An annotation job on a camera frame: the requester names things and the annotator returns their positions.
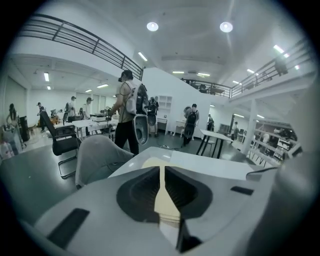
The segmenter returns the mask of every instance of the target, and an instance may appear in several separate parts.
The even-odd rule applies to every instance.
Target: black metal railing
[[[306,39],[301,39],[289,50],[269,61],[255,73],[247,76],[232,88],[231,96],[234,97],[244,91],[258,87],[261,84],[273,80],[275,77],[285,76],[300,65],[310,62],[313,59],[313,51]]]
[[[181,80],[204,94],[219,95],[227,98],[230,98],[232,94],[232,88],[222,84],[183,78]]]
[[[18,36],[41,38],[78,48],[122,70],[131,70],[135,78],[142,80],[143,69],[133,60],[99,36],[63,19],[34,14],[24,24]]]

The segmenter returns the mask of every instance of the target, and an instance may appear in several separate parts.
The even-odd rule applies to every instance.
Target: round ceiling light
[[[232,24],[230,22],[222,22],[220,24],[221,31],[225,32],[225,33],[231,32],[233,28],[234,28],[234,26],[232,26]]]
[[[146,28],[150,31],[157,31],[159,26],[157,23],[155,22],[149,22],[147,25],[146,25]]]

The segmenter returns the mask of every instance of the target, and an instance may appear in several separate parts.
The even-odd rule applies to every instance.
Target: table leg
[[[217,144],[218,144],[218,138],[217,138],[216,141],[215,141],[215,145],[214,145],[214,149],[213,149],[211,158],[214,157],[214,153],[215,153],[215,151],[216,151]]]
[[[206,142],[205,142],[205,144],[204,144],[204,148],[203,148],[203,150],[202,150],[201,156],[203,156],[203,154],[204,154],[204,152],[205,152],[205,150],[206,150],[206,147],[207,147],[207,145],[208,145],[209,139],[210,139],[210,136],[208,136],[207,139],[206,139]]]
[[[220,139],[219,151],[218,151],[218,155],[216,156],[217,159],[220,159],[220,154],[221,154],[221,150],[222,150],[223,145],[224,145],[224,140]]]
[[[200,144],[200,146],[199,146],[199,148],[198,148],[198,151],[196,152],[196,155],[197,155],[197,156],[199,155],[199,152],[200,152],[200,150],[201,150],[201,148],[202,148],[202,145],[203,145],[204,142],[205,142],[206,137],[207,137],[206,135],[203,136],[203,139],[202,139],[201,144]]]

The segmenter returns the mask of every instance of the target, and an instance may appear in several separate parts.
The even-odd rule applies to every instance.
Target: black mesh chair
[[[60,165],[77,158],[77,150],[79,149],[81,141],[77,138],[74,126],[63,126],[56,129],[54,125],[51,123],[47,112],[42,111],[40,113],[40,116],[41,118],[43,118],[46,127],[52,135],[52,151],[56,156],[60,156],[63,153],[75,150],[75,156],[67,158],[66,160],[60,161],[58,163],[60,176],[62,179],[66,179],[67,177],[73,175],[76,172],[76,170],[66,175],[62,175]]]

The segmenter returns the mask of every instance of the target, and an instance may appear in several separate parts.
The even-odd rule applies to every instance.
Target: black rectangular slot
[[[48,235],[48,239],[65,249],[89,214],[88,210],[76,208]]]
[[[254,192],[253,189],[245,188],[245,187],[241,187],[241,186],[234,186],[230,190],[234,191],[234,192],[241,193],[241,194],[245,194],[247,196],[251,196],[252,193]]]

